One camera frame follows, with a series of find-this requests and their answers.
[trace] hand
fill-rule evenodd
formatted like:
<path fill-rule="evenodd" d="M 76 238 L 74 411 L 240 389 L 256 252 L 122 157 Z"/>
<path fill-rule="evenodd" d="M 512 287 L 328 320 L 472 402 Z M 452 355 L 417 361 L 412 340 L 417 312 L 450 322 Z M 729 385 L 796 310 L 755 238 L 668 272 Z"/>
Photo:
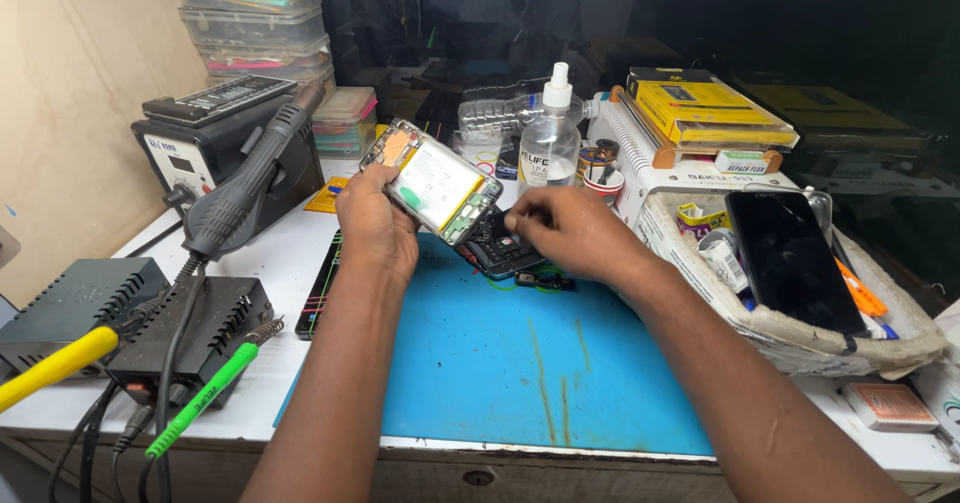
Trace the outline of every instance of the hand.
<path fill-rule="evenodd" d="M 561 269 L 611 287 L 635 270 L 634 256 L 659 261 L 593 190 L 527 190 L 503 223 Z"/>
<path fill-rule="evenodd" d="M 343 235 L 343 263 L 373 266 L 400 279 L 405 286 L 420 256 L 420 225 L 383 193 L 383 187 L 400 172 L 396 167 L 368 165 L 337 194 L 336 207 Z"/>

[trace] beige wall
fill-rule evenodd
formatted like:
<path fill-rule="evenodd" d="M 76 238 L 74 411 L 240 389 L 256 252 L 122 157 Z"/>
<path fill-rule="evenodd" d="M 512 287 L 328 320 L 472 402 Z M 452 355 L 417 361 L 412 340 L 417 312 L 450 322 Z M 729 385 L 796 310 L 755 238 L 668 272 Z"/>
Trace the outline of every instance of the beige wall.
<path fill-rule="evenodd" d="M 0 0 L 0 226 L 22 245 L 0 294 L 14 305 L 162 214 L 130 123 L 145 101 L 204 88 L 179 5 Z"/>

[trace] green sticker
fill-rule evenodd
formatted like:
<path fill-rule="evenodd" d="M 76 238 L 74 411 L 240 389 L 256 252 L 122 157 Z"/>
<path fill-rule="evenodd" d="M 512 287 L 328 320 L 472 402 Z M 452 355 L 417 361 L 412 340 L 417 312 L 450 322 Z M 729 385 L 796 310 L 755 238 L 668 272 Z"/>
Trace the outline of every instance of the green sticker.
<path fill-rule="evenodd" d="M 410 208 L 412 208 L 414 211 L 419 211 L 421 205 L 424 204 L 414 193 L 414 190 L 410 190 L 406 186 L 400 187 L 400 195 L 403 196 L 403 202 L 410 205 Z"/>

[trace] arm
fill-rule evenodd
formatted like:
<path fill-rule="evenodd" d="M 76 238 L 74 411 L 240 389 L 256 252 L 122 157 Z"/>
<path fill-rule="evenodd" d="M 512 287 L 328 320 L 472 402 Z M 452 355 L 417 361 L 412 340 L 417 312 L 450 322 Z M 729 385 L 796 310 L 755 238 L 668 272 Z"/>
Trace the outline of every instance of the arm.
<path fill-rule="evenodd" d="M 403 294 L 417 264 L 414 220 L 371 165 L 337 196 L 340 269 L 290 404 L 246 485 L 244 502 L 367 501 Z"/>
<path fill-rule="evenodd" d="M 738 501 L 910 500 L 595 194 L 530 190 L 505 224 L 565 270 L 629 301 L 693 404 Z"/>

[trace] green soldering iron handle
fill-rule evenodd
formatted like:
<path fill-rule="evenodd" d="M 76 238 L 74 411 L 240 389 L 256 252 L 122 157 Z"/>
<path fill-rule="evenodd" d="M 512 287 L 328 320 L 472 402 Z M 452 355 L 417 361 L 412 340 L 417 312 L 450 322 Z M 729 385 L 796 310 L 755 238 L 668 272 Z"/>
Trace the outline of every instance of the green soldering iron handle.
<path fill-rule="evenodd" d="M 198 415 L 207 409 L 210 402 L 216 399 L 217 395 L 230 385 L 231 382 L 243 372 L 247 365 L 257 358 L 259 351 L 259 348 L 252 343 L 246 342 L 242 344 L 236 353 L 233 353 L 233 357 L 229 361 L 226 361 L 226 364 L 224 364 L 217 373 L 213 374 L 210 382 L 207 383 L 206 386 L 190 400 L 190 403 L 179 412 L 173 421 L 170 422 L 167 429 L 153 440 L 152 445 L 147 447 L 147 452 L 145 453 L 147 458 L 151 456 L 153 458 L 160 458 L 170 446 L 174 445 L 174 442 L 184 433 L 186 427 L 189 426 L 190 423 L 193 423 Z"/>

